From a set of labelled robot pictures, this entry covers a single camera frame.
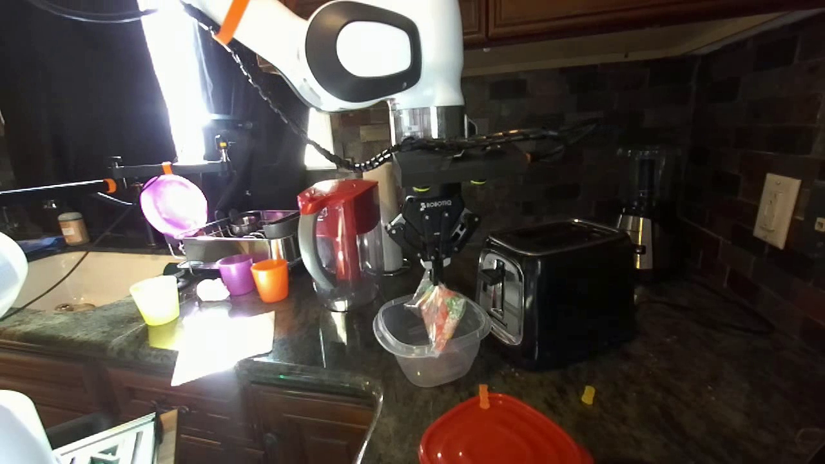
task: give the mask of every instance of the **clear plastic container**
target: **clear plastic container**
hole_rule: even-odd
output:
[[[406,376],[419,387],[438,387],[461,378],[481,353],[491,322],[483,306],[466,299],[455,336],[435,354],[420,312],[411,295],[388,300],[372,322],[376,340],[394,354]]]

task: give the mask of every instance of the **red container lid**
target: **red container lid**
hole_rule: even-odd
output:
[[[466,400],[441,414],[419,445],[420,464],[593,464],[557,422],[509,394]]]

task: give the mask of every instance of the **bottle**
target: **bottle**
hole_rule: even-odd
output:
[[[58,222],[68,245],[89,245],[89,232],[81,210],[64,210],[58,217]]]

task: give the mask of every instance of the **orange cup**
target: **orange cup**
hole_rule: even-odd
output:
[[[288,263],[258,259],[252,263],[252,280],[260,300],[285,300],[288,295]]]

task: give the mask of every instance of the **granite countertop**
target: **granite countertop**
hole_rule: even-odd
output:
[[[414,290],[415,278],[388,278],[379,300]],[[825,443],[825,357],[765,329],[737,303],[691,278],[640,289],[640,335],[621,348],[551,370],[524,370],[491,340],[472,370],[446,387],[414,387],[376,344],[379,303],[328,312],[296,272],[285,303],[236,299],[232,312],[274,312],[274,370],[335,370],[376,378],[385,410],[367,447],[368,464],[415,460],[425,428],[469,400],[477,383],[513,394],[560,422],[597,460],[811,460]],[[86,315],[27,309],[0,322],[0,336],[98,349],[108,357],[165,364],[174,349],[147,342],[130,303]],[[581,402],[586,387],[597,402]]]

